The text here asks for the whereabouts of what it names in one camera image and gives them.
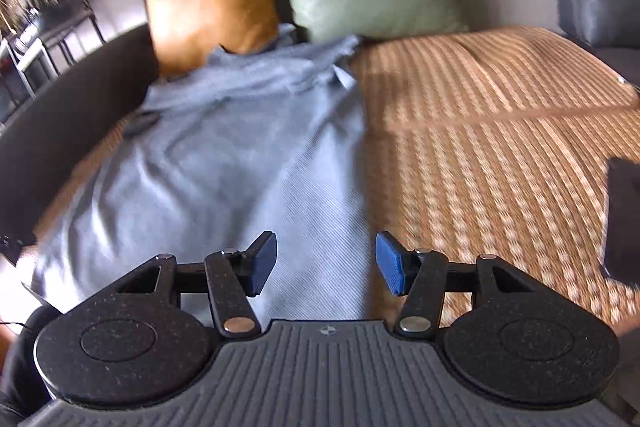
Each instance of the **sofa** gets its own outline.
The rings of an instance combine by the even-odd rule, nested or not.
[[[498,223],[501,239],[494,246],[504,248],[506,259],[620,333],[634,327],[640,296],[601,276],[597,250],[606,159],[640,160],[640,110],[631,87],[640,86],[640,50],[565,37],[559,0],[458,2],[473,33],[373,39],[352,62],[367,104],[372,228],[391,230],[408,247],[432,246],[470,261],[476,243],[488,237],[482,235],[485,221]],[[276,0],[276,6],[280,21],[290,22],[289,0]],[[510,71],[501,66],[505,60],[513,61]],[[149,28],[139,26],[44,88],[0,136],[0,233],[5,255],[27,286],[38,254],[35,237],[46,233],[117,147],[127,115],[158,76]],[[527,88],[521,78],[528,79]],[[488,96],[484,106],[474,93],[486,82],[505,96]],[[518,92],[518,100],[511,98]],[[447,101],[455,102],[447,107]],[[429,103],[440,110],[420,110]],[[500,169],[500,147],[512,151],[514,170],[492,176],[487,172]],[[495,187],[474,187],[465,171],[484,172]],[[511,195],[490,202],[494,189]],[[436,214],[446,214],[442,222],[448,223],[444,232],[425,201],[439,202]],[[489,216],[489,207],[495,215]],[[482,212],[486,220],[478,219]],[[574,213],[582,217],[568,217]],[[558,233],[546,235],[541,224]],[[392,318],[399,301],[380,280],[376,285],[370,313]],[[465,296],[451,298],[444,323],[468,306]]]

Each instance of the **black cable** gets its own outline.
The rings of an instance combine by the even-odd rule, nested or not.
[[[31,330],[29,329],[29,327],[22,323],[22,322],[3,322],[0,321],[0,326],[11,326],[11,325],[15,325],[15,326],[22,326],[25,330],[29,331],[31,333]]]

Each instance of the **crosshair logo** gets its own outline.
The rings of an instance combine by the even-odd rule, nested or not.
[[[333,326],[329,326],[329,325],[322,326],[322,328],[320,328],[320,333],[328,337],[330,337],[331,335],[334,335],[336,331],[338,330],[335,329]]]

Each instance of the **silver screw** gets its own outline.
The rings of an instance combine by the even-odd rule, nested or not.
[[[255,322],[249,317],[232,317],[225,321],[223,328],[229,333],[248,333],[255,328]]]
[[[431,328],[431,321],[425,317],[412,315],[400,321],[400,329],[406,333],[422,333]]]

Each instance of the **dried plant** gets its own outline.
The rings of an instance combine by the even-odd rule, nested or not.
[[[20,0],[0,0],[0,33],[15,33],[21,13]]]

